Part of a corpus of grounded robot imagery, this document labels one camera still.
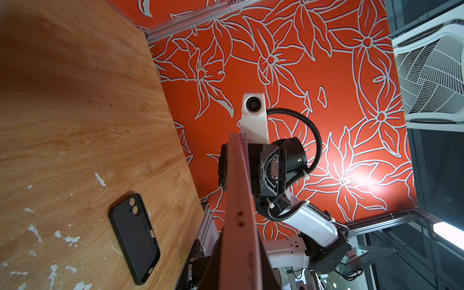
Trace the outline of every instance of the fluorescent light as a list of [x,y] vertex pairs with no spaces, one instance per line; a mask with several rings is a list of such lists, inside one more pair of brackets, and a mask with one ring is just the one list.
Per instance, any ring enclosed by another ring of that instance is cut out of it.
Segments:
[[464,232],[460,229],[442,221],[433,225],[433,231],[464,250]]

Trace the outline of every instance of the robotic arm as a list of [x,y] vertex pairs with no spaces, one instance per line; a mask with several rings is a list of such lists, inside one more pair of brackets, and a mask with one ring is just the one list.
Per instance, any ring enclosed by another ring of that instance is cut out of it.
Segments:
[[[300,200],[289,189],[298,180],[309,179],[322,155],[322,141],[315,125],[306,116],[289,109],[266,110],[262,93],[245,94],[242,102],[240,133],[248,142],[247,170],[251,193],[259,214],[282,222],[300,234],[286,240],[264,242],[272,268],[310,268],[319,274],[333,271],[351,248],[349,229],[322,212],[308,200]],[[316,156],[310,166],[297,137],[269,144],[267,116],[286,114],[296,117],[312,131]],[[222,145],[219,159],[219,185],[227,191],[228,144]]]

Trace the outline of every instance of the wooden tabletop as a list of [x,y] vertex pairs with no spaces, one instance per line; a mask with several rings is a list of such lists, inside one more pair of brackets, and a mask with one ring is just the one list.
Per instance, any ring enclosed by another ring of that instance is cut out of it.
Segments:
[[[143,286],[108,219],[127,192],[161,248]],[[172,289],[202,215],[143,33],[103,0],[3,4],[0,289]]]

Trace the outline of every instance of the black phone case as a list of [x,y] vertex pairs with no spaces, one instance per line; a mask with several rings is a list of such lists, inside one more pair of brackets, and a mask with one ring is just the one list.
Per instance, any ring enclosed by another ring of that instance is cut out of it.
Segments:
[[[137,214],[132,212],[131,198],[139,209]],[[151,235],[153,228],[142,196],[138,193],[129,196],[110,209],[109,217],[135,283],[144,284],[160,260],[161,252]]]

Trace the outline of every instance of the camera lens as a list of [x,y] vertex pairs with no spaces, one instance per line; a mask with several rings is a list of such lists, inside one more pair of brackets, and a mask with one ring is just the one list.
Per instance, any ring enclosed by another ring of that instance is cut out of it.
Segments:
[[261,101],[257,97],[251,97],[246,101],[246,108],[251,112],[258,112],[261,109]]

